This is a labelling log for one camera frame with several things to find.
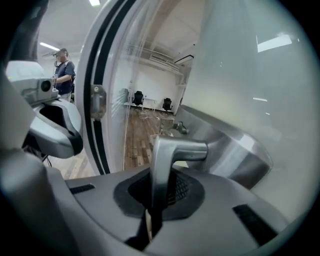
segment person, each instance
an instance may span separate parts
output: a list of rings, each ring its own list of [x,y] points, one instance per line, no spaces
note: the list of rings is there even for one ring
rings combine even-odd
[[[59,91],[60,99],[70,102],[75,65],[68,60],[69,54],[66,48],[60,49],[55,56],[60,64],[55,69],[53,84],[56,84],[55,88]]]

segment ceiling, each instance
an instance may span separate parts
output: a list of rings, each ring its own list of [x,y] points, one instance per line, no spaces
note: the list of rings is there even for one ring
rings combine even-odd
[[[79,53],[85,37],[107,0],[49,0],[40,25],[39,41]],[[146,37],[145,48],[179,59],[194,53],[206,0],[163,0]],[[51,52],[39,45],[38,56]]]

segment fluorescent light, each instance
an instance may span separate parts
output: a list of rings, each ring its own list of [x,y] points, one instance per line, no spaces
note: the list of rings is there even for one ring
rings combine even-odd
[[[267,102],[265,98],[253,98],[256,101],[262,101],[262,102]]]
[[[41,45],[41,46],[44,46],[44,47],[48,47],[48,48],[50,48],[50,49],[52,49],[52,50],[56,50],[56,51],[59,51],[59,50],[60,50],[60,49],[58,49],[58,48],[56,48],[56,47],[54,47],[54,46],[52,46],[52,45],[50,45],[50,44],[44,43],[44,42],[41,42],[40,45]]]
[[[100,5],[100,1],[99,0],[89,0],[90,1],[90,4],[92,6],[99,6]]]
[[[262,42],[258,44],[258,53],[270,50],[273,48],[277,48],[280,46],[286,46],[292,44],[292,41],[289,37],[289,35],[281,35],[276,38],[270,39],[268,41]]]
[[[192,60],[193,58],[194,58],[194,57],[193,57],[192,55],[188,55],[188,56],[185,56],[185,57],[177,60],[176,62],[174,62],[174,64],[179,65],[179,64],[185,63],[185,62],[187,62],[187,61],[190,61],[190,60]]]

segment air vent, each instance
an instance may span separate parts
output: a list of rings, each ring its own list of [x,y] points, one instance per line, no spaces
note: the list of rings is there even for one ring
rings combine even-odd
[[[88,190],[93,190],[96,187],[92,184],[87,184],[87,185],[83,185],[83,186],[76,186],[76,187],[71,187],[70,191],[71,193],[74,194],[78,194],[78,193],[82,193]]]
[[[263,246],[277,236],[277,233],[273,231],[248,205],[238,205],[232,209],[260,246]]]
[[[155,61],[162,62],[162,63],[167,63],[168,62],[167,59],[161,58],[161,57],[153,55],[153,54],[151,54],[150,60],[155,60]]]

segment door hinge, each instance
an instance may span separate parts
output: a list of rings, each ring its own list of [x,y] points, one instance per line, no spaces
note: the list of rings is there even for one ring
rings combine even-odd
[[[90,116],[100,120],[106,113],[107,93],[102,85],[91,86],[91,109]]]

